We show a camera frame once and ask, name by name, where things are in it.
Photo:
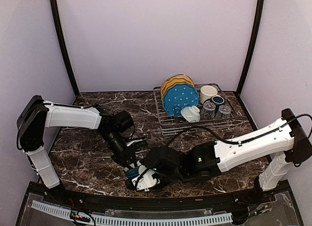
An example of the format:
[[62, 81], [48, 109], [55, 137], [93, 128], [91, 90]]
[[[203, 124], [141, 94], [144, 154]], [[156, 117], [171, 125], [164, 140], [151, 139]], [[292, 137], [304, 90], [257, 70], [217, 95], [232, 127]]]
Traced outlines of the green ceramic bowl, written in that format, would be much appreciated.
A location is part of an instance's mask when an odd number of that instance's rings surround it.
[[186, 106], [181, 110], [182, 117], [189, 123], [196, 123], [200, 121], [200, 110], [197, 106]]

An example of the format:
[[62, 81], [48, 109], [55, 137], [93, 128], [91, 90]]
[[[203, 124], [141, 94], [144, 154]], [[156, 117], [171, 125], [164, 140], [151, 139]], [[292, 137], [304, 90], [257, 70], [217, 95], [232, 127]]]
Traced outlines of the blue plate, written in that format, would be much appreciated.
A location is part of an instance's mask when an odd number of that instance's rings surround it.
[[172, 117], [181, 117], [181, 110], [188, 106], [198, 106], [199, 94], [187, 83], [177, 83], [170, 87], [162, 98], [162, 107]]

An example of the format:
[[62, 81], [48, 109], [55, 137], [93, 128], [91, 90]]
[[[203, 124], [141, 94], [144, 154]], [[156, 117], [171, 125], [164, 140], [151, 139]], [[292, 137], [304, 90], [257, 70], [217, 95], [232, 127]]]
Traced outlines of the dark blue ceramic mug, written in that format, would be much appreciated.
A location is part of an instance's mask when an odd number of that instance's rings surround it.
[[219, 107], [225, 103], [225, 99], [220, 95], [211, 97], [210, 101], [215, 105], [215, 113], [219, 110]]

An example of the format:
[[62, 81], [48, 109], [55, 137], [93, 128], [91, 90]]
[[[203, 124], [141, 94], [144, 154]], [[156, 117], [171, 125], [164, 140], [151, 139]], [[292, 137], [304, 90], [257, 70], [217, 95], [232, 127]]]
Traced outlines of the cream ceramic mug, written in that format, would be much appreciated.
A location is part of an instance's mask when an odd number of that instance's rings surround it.
[[201, 104], [204, 104], [204, 102], [211, 97], [218, 94], [218, 90], [211, 86], [211, 85], [204, 85], [200, 89], [200, 95], [199, 95], [199, 101]]

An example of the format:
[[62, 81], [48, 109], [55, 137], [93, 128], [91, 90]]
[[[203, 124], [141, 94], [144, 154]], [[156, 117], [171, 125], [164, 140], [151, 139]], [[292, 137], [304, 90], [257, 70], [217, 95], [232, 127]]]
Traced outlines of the cream bird pattern plate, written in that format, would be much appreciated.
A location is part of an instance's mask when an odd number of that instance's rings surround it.
[[192, 81], [192, 79], [185, 74], [177, 74], [168, 78], [168, 80], [172, 80], [172, 79], [184, 79], [184, 80]]

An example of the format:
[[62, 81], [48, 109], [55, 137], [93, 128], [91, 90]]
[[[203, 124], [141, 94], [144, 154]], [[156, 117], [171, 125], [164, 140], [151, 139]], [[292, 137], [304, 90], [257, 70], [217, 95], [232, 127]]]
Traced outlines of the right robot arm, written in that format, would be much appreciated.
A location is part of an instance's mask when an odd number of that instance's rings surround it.
[[312, 144], [298, 117], [284, 109], [280, 119], [272, 124], [234, 138], [207, 142], [193, 147], [188, 153], [178, 152], [168, 145], [152, 148], [139, 168], [133, 182], [136, 190], [148, 190], [170, 183], [200, 183], [220, 176], [246, 162], [273, 155], [266, 170], [256, 178], [249, 200], [260, 203], [290, 170], [312, 156]]

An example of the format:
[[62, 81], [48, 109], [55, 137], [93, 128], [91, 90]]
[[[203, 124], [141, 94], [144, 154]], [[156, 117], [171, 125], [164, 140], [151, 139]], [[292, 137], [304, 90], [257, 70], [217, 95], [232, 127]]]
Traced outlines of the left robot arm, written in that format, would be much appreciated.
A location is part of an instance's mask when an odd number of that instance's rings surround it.
[[111, 114], [95, 106], [73, 106], [48, 102], [40, 95], [31, 98], [17, 120], [17, 149], [28, 156], [50, 197], [63, 205], [69, 194], [63, 190], [51, 160], [44, 147], [44, 130], [50, 127], [79, 127], [96, 130], [113, 152], [115, 163], [127, 169], [137, 166], [136, 141], [125, 138], [122, 133], [134, 126], [127, 111]]

